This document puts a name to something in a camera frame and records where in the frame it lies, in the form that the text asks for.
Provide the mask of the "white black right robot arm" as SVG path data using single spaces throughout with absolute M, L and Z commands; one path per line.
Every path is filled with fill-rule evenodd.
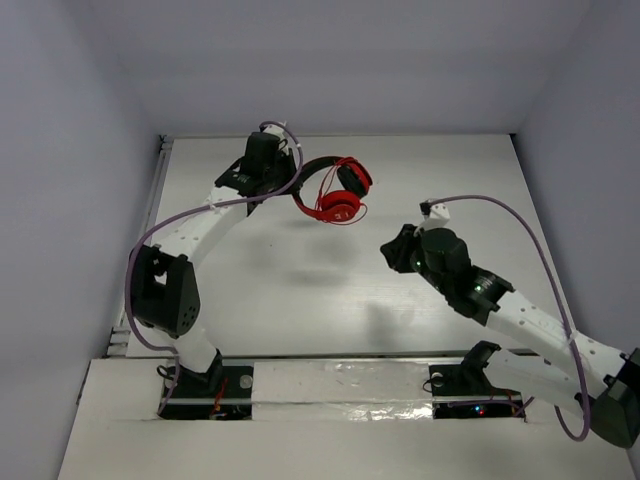
M 470 391 L 491 386 L 526 390 L 581 417 L 608 443 L 631 448 L 639 437 L 639 353 L 626 354 L 578 331 L 535 306 L 505 279 L 474 265 L 466 243 L 447 228 L 411 224 L 381 246 L 394 271 L 420 275 L 460 316 L 508 336 L 536 353 L 524 359 L 500 347 L 461 372 Z

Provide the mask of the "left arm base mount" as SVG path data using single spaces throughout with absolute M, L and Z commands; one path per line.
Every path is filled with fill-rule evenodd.
M 222 380 L 211 393 L 186 383 L 178 384 L 160 417 L 165 420 L 251 420 L 253 375 L 251 364 L 224 365 Z

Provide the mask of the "red black headphones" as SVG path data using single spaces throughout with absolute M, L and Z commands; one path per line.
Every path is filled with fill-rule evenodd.
M 314 174 L 326 170 L 314 207 L 304 204 L 300 191 Z M 347 225 L 357 221 L 362 202 L 369 193 L 373 179 L 368 170 L 354 157 L 323 156 L 305 163 L 292 187 L 291 197 L 298 209 L 317 221 Z

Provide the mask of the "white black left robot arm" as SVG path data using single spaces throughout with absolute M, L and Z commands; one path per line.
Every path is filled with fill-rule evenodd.
M 264 201 L 291 197 L 307 216 L 349 225 L 364 210 L 373 179 L 356 158 L 323 156 L 310 161 L 288 129 L 264 122 L 251 133 L 244 153 L 213 183 L 204 203 L 161 222 L 173 232 L 134 246 L 126 272 L 125 312 L 134 335 L 145 327 L 164 335 L 173 355 L 169 377 L 200 394 L 222 382 L 221 354 L 196 322 L 201 309 L 196 270 L 220 240 Z

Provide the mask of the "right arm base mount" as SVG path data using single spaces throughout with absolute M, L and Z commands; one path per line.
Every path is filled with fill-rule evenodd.
M 519 392 L 494 387 L 482 371 L 462 364 L 430 366 L 422 390 L 431 395 L 437 420 L 526 418 Z

